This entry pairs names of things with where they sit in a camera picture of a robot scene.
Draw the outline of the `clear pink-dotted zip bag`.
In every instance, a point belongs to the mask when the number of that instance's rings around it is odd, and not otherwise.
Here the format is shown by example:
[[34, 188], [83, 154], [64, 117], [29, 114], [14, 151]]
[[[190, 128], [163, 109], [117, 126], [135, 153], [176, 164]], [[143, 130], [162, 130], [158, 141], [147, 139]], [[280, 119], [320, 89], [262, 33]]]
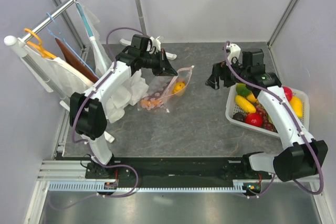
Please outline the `clear pink-dotted zip bag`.
[[[155, 98], [162, 100], [163, 104], [159, 108], [155, 108], [153, 110], [146, 110], [140, 107], [140, 100], [137, 103], [138, 111], [150, 112], [150, 113], [171, 113], [174, 110], [177, 102], [182, 98], [184, 93], [187, 90], [187, 87], [191, 81], [193, 70], [195, 66], [192, 65], [190, 67], [184, 67], [177, 70], [177, 76], [173, 77], [155, 77], [148, 88], [147, 93], [142, 99]], [[184, 82], [185, 88], [173, 94], [173, 88], [177, 82]]]

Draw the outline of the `orange citrus fruit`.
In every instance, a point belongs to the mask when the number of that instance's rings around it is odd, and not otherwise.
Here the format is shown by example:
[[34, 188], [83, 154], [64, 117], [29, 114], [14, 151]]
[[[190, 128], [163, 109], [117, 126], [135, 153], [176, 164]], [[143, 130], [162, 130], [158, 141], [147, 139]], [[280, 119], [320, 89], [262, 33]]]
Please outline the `orange citrus fruit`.
[[172, 93], [176, 94], [180, 91], [182, 91], [185, 88], [185, 83], [184, 82], [177, 82], [173, 88]]

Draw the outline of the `orange carrot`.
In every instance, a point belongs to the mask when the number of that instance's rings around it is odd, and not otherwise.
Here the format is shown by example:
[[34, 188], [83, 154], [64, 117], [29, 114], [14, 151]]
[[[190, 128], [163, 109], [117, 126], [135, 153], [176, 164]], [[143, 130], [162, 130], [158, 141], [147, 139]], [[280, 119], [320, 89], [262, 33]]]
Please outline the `orange carrot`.
[[162, 104], [162, 100], [148, 97], [140, 101], [140, 107], [149, 111], [155, 108], [159, 108]]

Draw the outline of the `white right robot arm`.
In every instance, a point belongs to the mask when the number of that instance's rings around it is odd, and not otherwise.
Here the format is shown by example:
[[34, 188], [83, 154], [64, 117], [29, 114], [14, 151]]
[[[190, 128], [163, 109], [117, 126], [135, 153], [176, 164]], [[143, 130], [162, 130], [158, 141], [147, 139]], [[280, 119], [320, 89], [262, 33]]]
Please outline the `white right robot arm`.
[[283, 182], [313, 175], [322, 178], [321, 166], [328, 152], [327, 144], [323, 140], [315, 140], [301, 123], [277, 75], [266, 72], [263, 51], [241, 51], [236, 44], [226, 45], [223, 50], [224, 61], [213, 64], [206, 85], [217, 90], [221, 80], [225, 87], [246, 84], [270, 115], [283, 148], [276, 156], [263, 152], [246, 154], [247, 162], [241, 164], [241, 174], [251, 179], [259, 171], [269, 172]]

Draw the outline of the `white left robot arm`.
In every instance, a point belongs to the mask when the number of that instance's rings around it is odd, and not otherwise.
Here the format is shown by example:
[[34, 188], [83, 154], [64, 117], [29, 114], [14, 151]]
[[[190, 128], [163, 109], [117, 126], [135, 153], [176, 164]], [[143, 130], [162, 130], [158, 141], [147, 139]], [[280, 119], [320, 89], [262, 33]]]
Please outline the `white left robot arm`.
[[103, 178], [111, 178], [115, 173], [115, 165], [109, 162], [112, 152], [104, 138], [108, 100], [142, 68], [151, 69], [155, 76], [177, 76], [161, 47], [161, 40], [161, 37], [134, 35], [131, 44], [116, 55], [115, 62], [93, 86], [70, 97], [72, 141], [78, 142], [75, 134], [82, 137], [80, 141], [88, 145], [93, 160], [98, 163], [97, 173]]

